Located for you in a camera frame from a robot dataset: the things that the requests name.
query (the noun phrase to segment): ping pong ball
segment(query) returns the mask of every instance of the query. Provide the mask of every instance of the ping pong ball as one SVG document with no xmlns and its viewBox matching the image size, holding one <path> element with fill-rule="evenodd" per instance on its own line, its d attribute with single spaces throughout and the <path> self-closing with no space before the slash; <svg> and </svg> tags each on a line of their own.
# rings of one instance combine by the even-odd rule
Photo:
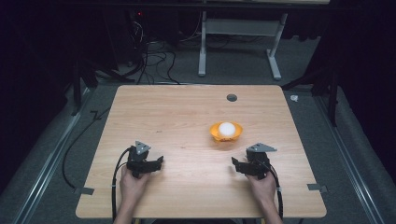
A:
<svg viewBox="0 0 396 224">
<path fill-rule="evenodd" d="M 235 126 L 230 122 L 223 122 L 219 126 L 219 134 L 223 137 L 232 137 L 235 130 Z"/>
</svg>

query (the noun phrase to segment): human hand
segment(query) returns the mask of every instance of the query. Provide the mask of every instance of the human hand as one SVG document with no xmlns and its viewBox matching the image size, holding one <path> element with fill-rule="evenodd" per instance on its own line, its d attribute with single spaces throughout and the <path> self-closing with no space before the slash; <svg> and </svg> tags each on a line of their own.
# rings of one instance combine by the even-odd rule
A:
<svg viewBox="0 0 396 224">
<path fill-rule="evenodd" d="M 282 219 L 277 213 L 274 203 L 276 182 L 271 172 L 267 172 L 266 177 L 261 180 L 259 180 L 257 176 L 253 175 L 246 175 L 246 177 L 250 182 L 253 195 L 264 213 L 264 219 L 266 223 L 283 223 Z"/>
<path fill-rule="evenodd" d="M 132 223 L 132 212 L 143 195 L 149 176 L 150 173 L 135 178 L 132 176 L 132 171 L 125 165 L 121 167 L 120 191 L 122 199 L 114 223 Z"/>
<path fill-rule="evenodd" d="M 266 177 L 259 180 L 255 175 L 246 175 L 250 182 L 253 195 L 260 203 L 273 203 L 276 191 L 276 182 L 271 172 Z"/>
</svg>

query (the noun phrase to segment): aluminum rail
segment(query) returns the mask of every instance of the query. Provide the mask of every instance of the aluminum rail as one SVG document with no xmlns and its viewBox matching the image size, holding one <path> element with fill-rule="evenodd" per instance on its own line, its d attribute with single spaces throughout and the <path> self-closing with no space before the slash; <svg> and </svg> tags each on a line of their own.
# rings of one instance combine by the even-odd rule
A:
<svg viewBox="0 0 396 224">
<path fill-rule="evenodd" d="M 352 186 L 355 189 L 359 200 L 361 201 L 361 205 L 367 217 L 369 218 L 370 223 L 385 223 L 384 219 L 378 211 L 375 202 L 373 201 L 370 190 L 368 189 L 366 183 L 361 177 L 361 173 L 356 167 L 353 158 L 348 152 L 347 146 L 344 144 L 344 141 L 341 138 L 341 134 L 338 132 L 336 127 L 332 126 L 332 123 L 326 116 L 327 108 L 324 100 L 321 97 L 314 97 L 314 100 L 320 113 L 322 114 L 323 118 L 326 120 L 327 125 L 329 126 L 332 137 L 337 145 L 338 152 L 341 155 L 344 167 L 346 168 L 346 173 L 349 176 L 350 182 L 352 183 Z"/>
</svg>

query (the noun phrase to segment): wooden table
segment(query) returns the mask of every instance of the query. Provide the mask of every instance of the wooden table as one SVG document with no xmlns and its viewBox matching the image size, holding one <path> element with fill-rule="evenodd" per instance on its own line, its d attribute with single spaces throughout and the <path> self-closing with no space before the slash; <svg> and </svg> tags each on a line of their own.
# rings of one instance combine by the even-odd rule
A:
<svg viewBox="0 0 396 224">
<path fill-rule="evenodd" d="M 228 94 L 237 100 L 228 101 Z M 244 131 L 235 142 L 216 142 L 209 128 L 219 121 L 236 121 Z M 114 168 L 135 140 L 151 146 L 149 161 L 164 155 L 164 162 L 134 217 L 262 217 L 231 161 L 244 161 L 256 143 L 277 148 L 268 157 L 279 176 L 284 217 L 326 215 L 318 190 L 307 187 L 316 180 L 278 86 L 119 87 L 85 183 L 94 193 L 81 195 L 78 217 L 111 217 Z"/>
</svg>

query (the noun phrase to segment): metal bracket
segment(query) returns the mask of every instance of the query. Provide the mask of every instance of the metal bracket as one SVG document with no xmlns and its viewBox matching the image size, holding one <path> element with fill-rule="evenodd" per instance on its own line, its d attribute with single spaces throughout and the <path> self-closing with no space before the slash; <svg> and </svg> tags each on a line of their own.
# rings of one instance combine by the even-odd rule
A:
<svg viewBox="0 0 396 224">
<path fill-rule="evenodd" d="M 309 190 L 319 190 L 320 193 L 327 193 L 327 187 L 320 184 L 307 184 Z"/>
<path fill-rule="evenodd" d="M 263 143 L 257 143 L 251 147 L 247 148 L 247 151 L 251 152 L 268 152 L 268 151 L 277 151 L 276 148 L 267 146 Z"/>
<path fill-rule="evenodd" d="M 139 142 L 139 141 L 135 141 L 135 145 L 136 145 L 136 153 L 137 155 L 141 155 L 147 151 L 149 151 L 149 149 L 151 149 L 151 147 L 149 147 L 148 145 Z"/>
</svg>

